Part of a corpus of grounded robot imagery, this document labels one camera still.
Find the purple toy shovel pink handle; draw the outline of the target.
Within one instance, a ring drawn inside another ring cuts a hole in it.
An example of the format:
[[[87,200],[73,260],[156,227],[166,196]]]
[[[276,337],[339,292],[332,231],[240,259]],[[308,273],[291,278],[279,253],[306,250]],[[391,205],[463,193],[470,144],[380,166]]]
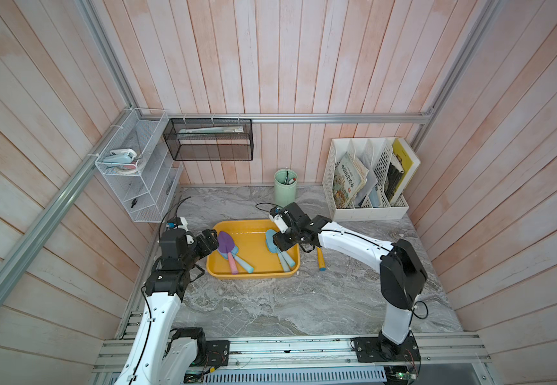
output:
[[[238,274],[238,266],[232,254],[232,250],[235,246],[233,238],[227,232],[221,231],[218,234],[218,243],[219,252],[225,254],[228,258],[231,274]]]

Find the light blue toy shovel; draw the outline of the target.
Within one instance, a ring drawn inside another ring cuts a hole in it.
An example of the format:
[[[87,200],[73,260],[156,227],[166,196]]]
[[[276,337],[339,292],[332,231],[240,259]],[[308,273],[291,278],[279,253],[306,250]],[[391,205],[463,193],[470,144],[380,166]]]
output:
[[[290,272],[295,267],[295,261],[293,260],[293,258],[291,258],[291,256],[288,253],[281,251],[280,248],[278,248],[275,245],[274,243],[275,234],[276,231],[273,229],[268,229],[265,232],[266,245],[268,247],[268,250],[270,250],[271,253],[275,253],[276,255],[278,255],[278,259],[283,268],[283,271]]]

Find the yellow toy shovel orange handle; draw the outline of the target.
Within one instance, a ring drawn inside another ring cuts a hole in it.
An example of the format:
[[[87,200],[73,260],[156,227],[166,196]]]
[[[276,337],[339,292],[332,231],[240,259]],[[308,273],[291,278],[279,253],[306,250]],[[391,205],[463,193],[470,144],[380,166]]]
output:
[[[325,263],[325,258],[323,256],[323,251],[321,248],[317,248],[316,249],[316,253],[317,253],[317,262],[318,262],[318,269],[320,271],[325,271],[326,270],[326,263]]]

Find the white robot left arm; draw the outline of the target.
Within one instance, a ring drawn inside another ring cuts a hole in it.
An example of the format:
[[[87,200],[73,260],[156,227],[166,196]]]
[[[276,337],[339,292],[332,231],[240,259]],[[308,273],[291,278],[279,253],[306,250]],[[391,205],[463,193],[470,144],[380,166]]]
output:
[[[159,246],[161,256],[141,288],[145,305],[140,328],[117,384],[180,384],[191,364],[201,360],[203,330],[172,332],[172,324],[191,282],[190,271],[218,249],[217,232],[205,229],[194,236],[169,229]]]

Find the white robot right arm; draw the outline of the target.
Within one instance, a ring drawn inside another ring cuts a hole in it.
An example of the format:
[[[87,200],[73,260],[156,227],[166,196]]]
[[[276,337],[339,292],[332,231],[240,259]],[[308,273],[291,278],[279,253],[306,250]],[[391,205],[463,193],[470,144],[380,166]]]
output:
[[[380,291],[387,303],[380,341],[398,347],[411,331],[414,308],[424,290],[428,274],[410,242],[386,242],[347,229],[330,218],[309,218],[291,203],[270,210],[270,220],[278,227],[274,244],[287,251],[295,245],[338,251],[379,273]]]

